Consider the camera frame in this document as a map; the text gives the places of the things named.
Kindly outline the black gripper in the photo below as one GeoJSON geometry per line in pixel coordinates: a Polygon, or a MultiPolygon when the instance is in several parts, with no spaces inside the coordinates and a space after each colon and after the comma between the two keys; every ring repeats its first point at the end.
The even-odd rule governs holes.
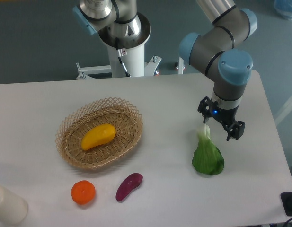
{"type": "Polygon", "coordinates": [[[210,118],[213,118],[220,124],[225,126],[227,132],[226,141],[230,139],[238,140],[244,133],[245,123],[236,121],[235,116],[239,107],[239,99],[226,101],[217,96],[204,97],[197,108],[203,117],[203,123],[207,123],[210,118]]]}

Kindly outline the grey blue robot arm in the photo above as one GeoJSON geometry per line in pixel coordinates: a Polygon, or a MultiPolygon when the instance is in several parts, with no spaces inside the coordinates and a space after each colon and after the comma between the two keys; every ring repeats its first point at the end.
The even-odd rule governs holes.
{"type": "MultiPolygon", "coordinates": [[[[257,18],[231,0],[200,0],[198,5],[213,25],[204,35],[189,33],[179,45],[179,57],[214,83],[211,97],[201,100],[204,121],[214,118],[239,139],[245,123],[235,115],[253,68],[251,56],[237,49],[257,29],[257,18]]],[[[150,64],[144,45],[151,34],[148,19],[134,0],[81,0],[72,10],[90,34],[99,34],[108,49],[113,77],[142,77],[150,64]]]]}

